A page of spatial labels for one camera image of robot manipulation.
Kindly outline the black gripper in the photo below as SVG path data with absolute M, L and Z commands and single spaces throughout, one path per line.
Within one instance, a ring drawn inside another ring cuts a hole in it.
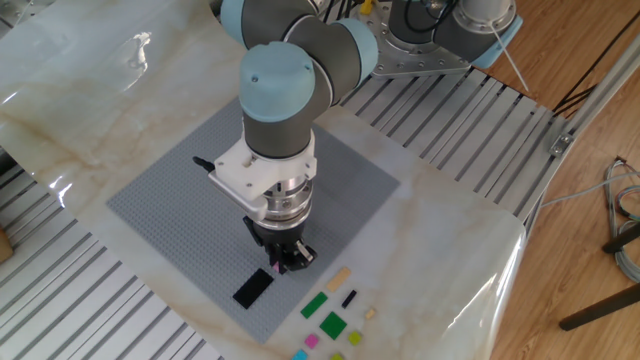
M 263 227 L 247 216 L 243 218 L 243 223 L 254 241 L 265 248 L 269 258 L 269 265 L 280 264 L 281 273 L 306 269 L 317 257 L 316 251 L 302 239 L 305 228 L 304 222 L 284 230 Z M 282 249 L 282 257 L 281 248 L 278 244 L 288 244 Z

